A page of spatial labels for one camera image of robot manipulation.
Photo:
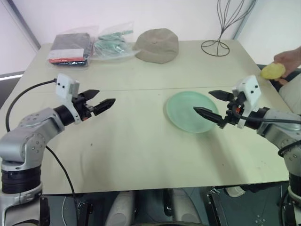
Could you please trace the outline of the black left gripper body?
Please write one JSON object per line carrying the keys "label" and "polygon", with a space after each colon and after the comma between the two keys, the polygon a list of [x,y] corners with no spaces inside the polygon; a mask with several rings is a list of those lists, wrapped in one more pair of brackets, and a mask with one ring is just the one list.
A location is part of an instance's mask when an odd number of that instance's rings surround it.
{"label": "black left gripper body", "polygon": [[87,101],[92,98],[93,97],[88,94],[78,94],[77,97],[72,98],[72,104],[79,114],[81,121],[85,121],[92,116],[94,108],[87,104]]}

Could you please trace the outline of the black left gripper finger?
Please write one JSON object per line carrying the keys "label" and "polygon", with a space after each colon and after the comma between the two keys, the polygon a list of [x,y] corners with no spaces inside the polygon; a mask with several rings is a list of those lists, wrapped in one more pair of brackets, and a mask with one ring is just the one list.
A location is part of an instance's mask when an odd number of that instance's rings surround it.
{"label": "black left gripper finger", "polygon": [[82,96],[85,99],[93,99],[98,93],[99,93],[99,90],[89,89],[89,90],[82,92]]}
{"label": "black left gripper finger", "polygon": [[114,105],[115,101],[116,101],[115,98],[108,98],[108,99],[103,100],[98,105],[93,107],[94,115],[97,116],[97,115],[107,111]]}

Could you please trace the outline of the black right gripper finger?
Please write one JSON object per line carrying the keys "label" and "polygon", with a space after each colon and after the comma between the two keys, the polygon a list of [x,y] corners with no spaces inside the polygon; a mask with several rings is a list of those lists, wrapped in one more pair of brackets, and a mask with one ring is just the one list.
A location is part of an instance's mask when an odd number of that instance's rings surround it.
{"label": "black right gripper finger", "polygon": [[209,94],[212,95],[213,97],[225,101],[225,102],[230,102],[234,99],[234,95],[232,93],[223,91],[223,90],[212,90],[209,91]]}
{"label": "black right gripper finger", "polygon": [[194,111],[205,118],[206,120],[209,120],[216,125],[218,125],[220,128],[224,128],[227,122],[224,118],[222,118],[221,115],[213,113],[211,110],[203,108],[203,107],[193,107]]}

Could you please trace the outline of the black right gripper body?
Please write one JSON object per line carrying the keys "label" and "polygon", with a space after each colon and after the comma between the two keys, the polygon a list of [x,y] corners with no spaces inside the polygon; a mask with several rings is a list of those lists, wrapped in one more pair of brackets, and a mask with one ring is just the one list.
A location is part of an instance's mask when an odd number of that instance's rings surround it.
{"label": "black right gripper body", "polygon": [[242,113],[244,112],[244,102],[246,101],[246,97],[243,92],[239,92],[239,94],[235,97],[233,94],[228,93],[226,96],[227,111],[226,117],[229,118],[228,123],[232,125],[237,125]]}

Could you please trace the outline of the person's bare hand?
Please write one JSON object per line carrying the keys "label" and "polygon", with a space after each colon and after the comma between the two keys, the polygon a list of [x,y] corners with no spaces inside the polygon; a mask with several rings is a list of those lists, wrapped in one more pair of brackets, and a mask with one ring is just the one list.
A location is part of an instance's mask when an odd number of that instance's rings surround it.
{"label": "person's bare hand", "polygon": [[301,65],[301,47],[275,55],[274,63],[282,64],[285,67],[285,73],[281,79],[277,79],[281,85],[285,85],[288,83],[286,77]]}

